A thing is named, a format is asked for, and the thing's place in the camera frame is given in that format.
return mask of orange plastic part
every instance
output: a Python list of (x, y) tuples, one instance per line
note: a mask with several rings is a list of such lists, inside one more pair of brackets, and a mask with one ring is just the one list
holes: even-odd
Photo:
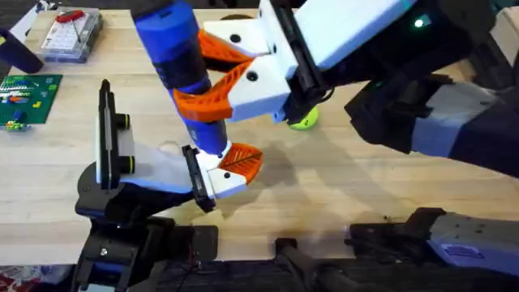
[(263, 153), (250, 145), (233, 143), (218, 166), (221, 170), (240, 174), (251, 183), (263, 164)]
[(198, 40), (200, 48), (202, 49), (202, 55), (206, 58), (235, 63), (249, 62), (253, 59), (236, 49), (233, 49), (224, 41), (211, 36), (203, 29), (199, 30)]
[(191, 121), (215, 122), (233, 116), (227, 95), (238, 82), (252, 61), (236, 66), (220, 79), (208, 92), (195, 95), (173, 90), (173, 97), (180, 114)]

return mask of wooden table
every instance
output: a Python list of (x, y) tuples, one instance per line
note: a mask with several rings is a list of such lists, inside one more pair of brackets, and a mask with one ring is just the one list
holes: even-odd
[[(196, 14), (204, 21), (237, 12), (255, 14)], [(76, 182), (93, 159), (97, 91), (104, 78), (112, 84), (118, 111), (131, 114), (136, 140), (170, 151), (190, 143), (129, 12), (103, 11), (103, 16), (105, 28), (87, 64), (47, 64), (41, 72), (65, 75), (47, 123), (28, 133), (0, 132), (0, 264), (77, 261), (90, 223), (74, 212)], [(31, 49), (53, 18), (53, 12), (38, 16), (26, 40)], [(458, 65), (443, 72), (463, 78)], [(212, 74), (213, 80), (219, 77)], [(422, 206), (519, 220), (516, 180), (361, 140), (343, 106), (362, 86), (337, 89), (320, 105), (312, 131), (292, 131), (267, 116), (228, 124), (233, 141), (264, 152), (258, 178), (246, 192), (219, 200), (213, 213), (189, 203), (161, 215), (183, 224), (217, 225), (221, 260), (271, 258), (272, 241), (281, 236), (300, 238), (303, 250), (315, 256), (351, 256), (342, 244), (348, 224), (385, 216), (404, 221)]]

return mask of blue cylindrical object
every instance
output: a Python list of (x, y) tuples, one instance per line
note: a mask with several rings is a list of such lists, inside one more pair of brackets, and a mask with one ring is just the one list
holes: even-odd
[(8, 30), (0, 28), (0, 36), (5, 39), (0, 44), (0, 59), (4, 62), (28, 74), (36, 73), (43, 67), (43, 62)]
[[(194, 94), (207, 92), (211, 82), (191, 6), (184, 1), (161, 1), (158, 7), (154, 5), (151, 9), (141, 7), (140, 11), (132, 11), (132, 17), (162, 83), (170, 94), (173, 88)], [(227, 145), (224, 121), (196, 122), (184, 117), (182, 120), (198, 148), (216, 155), (224, 151)]]

